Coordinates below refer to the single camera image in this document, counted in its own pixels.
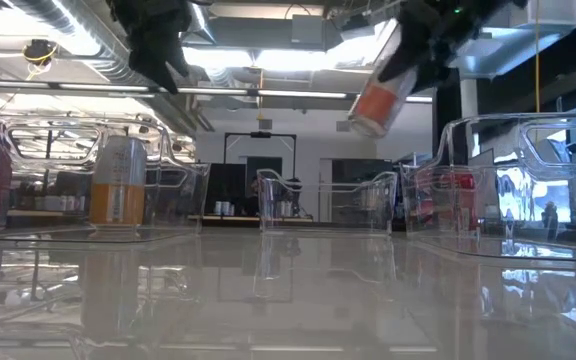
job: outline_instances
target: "reflective table surface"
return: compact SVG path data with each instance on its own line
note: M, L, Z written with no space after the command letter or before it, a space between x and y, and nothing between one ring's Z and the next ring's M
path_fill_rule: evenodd
M0 359L576 359L576 262L244 229L0 242Z

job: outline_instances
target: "yellow cable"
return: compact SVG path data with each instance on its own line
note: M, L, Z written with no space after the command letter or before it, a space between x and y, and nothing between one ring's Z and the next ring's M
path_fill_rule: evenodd
M535 47L537 53L535 55L535 111L541 112L541 93L540 93L540 83L541 83L541 66L539 59L539 10L540 10L540 0L537 0L537 9L535 11Z
M38 58L29 58L26 55L24 55L24 52L26 51L27 47L28 46L24 46L24 50L21 52L21 54L24 56L24 58L26 60L28 60L28 61L42 61L42 60L46 60L49 57L53 56L55 54L55 52L57 52L57 49L59 48L59 44L55 45L55 47L52 49L52 51L49 54L44 55L44 56L40 56Z

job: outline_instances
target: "orange can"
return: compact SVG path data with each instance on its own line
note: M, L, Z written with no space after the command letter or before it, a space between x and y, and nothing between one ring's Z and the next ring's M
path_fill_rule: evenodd
M146 148L141 140L110 136L92 177L93 225L140 225L146 183Z

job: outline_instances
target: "silver duct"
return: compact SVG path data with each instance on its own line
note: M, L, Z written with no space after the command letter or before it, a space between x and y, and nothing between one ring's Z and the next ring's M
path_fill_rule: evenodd
M144 84L152 82L140 74L132 71L128 66L130 52L126 46L99 20L97 14L82 0L4 0L11 8L23 11L36 21L45 23L63 35L60 43L71 44L66 47L74 55L94 55L105 61L89 61L87 64L108 81L117 84ZM77 44L83 44L85 50L93 49L96 53L81 53ZM168 119L178 119L179 112L170 103L171 99L155 97L143 99L144 103ZM173 131L194 133L196 125L179 122L169 123Z
M215 37L212 36L212 32L208 28L208 10L203 6L193 3L190 3L190 9L192 10L193 16L188 32L194 33L211 44L216 44Z
M98 18L95 12L80 0L4 0L10 7L19 9L36 21L45 23L61 35L64 40L81 44L98 45L98 53L114 62L90 62L90 67L110 82L122 84L146 84L148 80L128 67L128 49ZM77 53L75 55L93 55Z
M237 81L232 77L228 68L205 68L204 71L210 82L217 87L238 87Z

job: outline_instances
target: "wall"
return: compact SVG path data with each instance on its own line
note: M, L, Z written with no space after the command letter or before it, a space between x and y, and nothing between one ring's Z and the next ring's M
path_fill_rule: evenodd
M379 159L397 160L412 152L432 153L432 105L406 104L388 135L376 143Z
M296 176L304 184L319 183L321 159L399 159L411 152L432 152L432 105L406 104L390 133L374 140L355 133L337 133L335 122L345 120L346 112L308 111L303 114L292 110L264 110L264 117L273 119L273 132L297 135ZM223 132L257 131L255 111L224 109L205 111L215 126L215 133L199 133L196 139L196 158L207 163L223 162ZM227 162L245 163L246 156L281 157L284 177L292 177L292 139L251 139L242 136L228 141ZM302 197L305 210L317 216L316 196Z
M229 139L232 144L236 137ZM286 143L293 146L292 139ZM223 134L200 134L196 141L197 159L208 163L223 162ZM230 163L245 163L246 156L281 157L283 176L292 177L292 151L279 138L251 139L241 137L227 151ZM375 143L371 139L332 139L297 137L296 176L304 184L319 183L321 159L374 159ZM317 197L303 196L301 204L310 214L317 214Z

